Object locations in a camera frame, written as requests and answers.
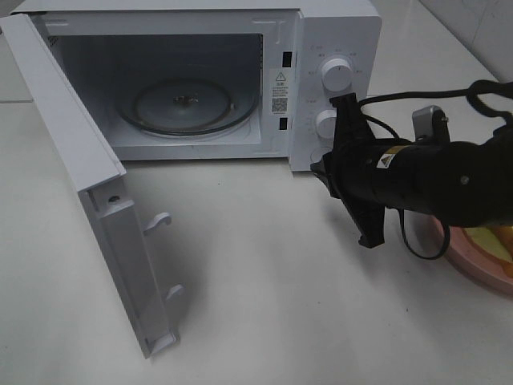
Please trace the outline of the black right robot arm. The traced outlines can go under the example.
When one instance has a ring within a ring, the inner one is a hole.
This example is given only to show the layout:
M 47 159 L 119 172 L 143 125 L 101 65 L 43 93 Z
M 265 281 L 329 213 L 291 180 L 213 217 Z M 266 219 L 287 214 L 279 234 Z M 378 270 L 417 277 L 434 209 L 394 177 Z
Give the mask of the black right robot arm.
M 467 100 L 478 113 L 504 121 L 483 144 L 450 140 L 441 110 L 430 114 L 427 134 L 415 141 L 378 139 L 355 94 L 330 99 L 333 147 L 310 168 L 347 209 L 360 245 L 383 244 L 386 209 L 431 215 L 445 237 L 452 227 L 512 223 L 512 114 L 476 95 Z

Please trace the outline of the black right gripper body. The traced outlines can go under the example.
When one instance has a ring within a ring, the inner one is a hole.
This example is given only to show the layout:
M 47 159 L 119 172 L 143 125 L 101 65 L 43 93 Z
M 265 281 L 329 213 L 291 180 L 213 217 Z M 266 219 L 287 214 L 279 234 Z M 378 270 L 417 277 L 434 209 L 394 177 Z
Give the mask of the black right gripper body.
M 367 128 L 363 133 L 336 131 L 333 148 L 310 170 L 347 209 L 377 209 L 385 204 L 373 187 L 373 174 L 385 152 L 385 140 Z

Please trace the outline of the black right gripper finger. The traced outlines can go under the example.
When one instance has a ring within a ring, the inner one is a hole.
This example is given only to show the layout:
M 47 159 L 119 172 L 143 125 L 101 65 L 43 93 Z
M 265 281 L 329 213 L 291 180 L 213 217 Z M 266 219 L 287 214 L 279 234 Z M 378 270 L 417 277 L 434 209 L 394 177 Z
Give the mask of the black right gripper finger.
M 342 202 L 360 232 L 358 244 L 377 247 L 385 243 L 385 206 L 354 197 L 343 197 Z
M 336 110 L 335 140 L 375 140 L 354 92 L 329 99 Z

